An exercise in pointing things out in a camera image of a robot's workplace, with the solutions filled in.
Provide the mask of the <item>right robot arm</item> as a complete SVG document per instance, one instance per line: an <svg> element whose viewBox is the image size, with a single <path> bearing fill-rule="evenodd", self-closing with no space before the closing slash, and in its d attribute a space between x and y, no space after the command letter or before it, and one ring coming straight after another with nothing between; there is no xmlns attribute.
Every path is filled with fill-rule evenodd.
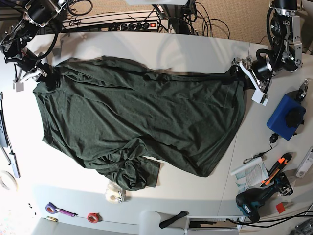
<svg viewBox="0 0 313 235"><path fill-rule="evenodd" d="M12 63L15 70L13 89L17 92L24 90L24 82L33 79L37 82L55 84L52 78L51 65L44 59L52 52L61 24L56 17L68 6L68 0L31 0L23 9L22 18L0 42L0 51L4 54L5 63ZM27 48L27 44L34 39L37 33L50 25L54 38L45 53L34 54Z"/></svg>

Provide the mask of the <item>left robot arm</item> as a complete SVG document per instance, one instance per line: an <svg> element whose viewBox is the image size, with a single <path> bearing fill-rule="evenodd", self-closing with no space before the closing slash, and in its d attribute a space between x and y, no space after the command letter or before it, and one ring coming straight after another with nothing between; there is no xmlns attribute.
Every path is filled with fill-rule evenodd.
<svg viewBox="0 0 313 235"><path fill-rule="evenodd" d="M272 79L282 70L294 72L302 66L300 17L295 0L272 0L267 13L267 37L270 49L256 51L256 60L235 58L227 71L226 83L243 82L254 89L253 101L266 105Z"/></svg>

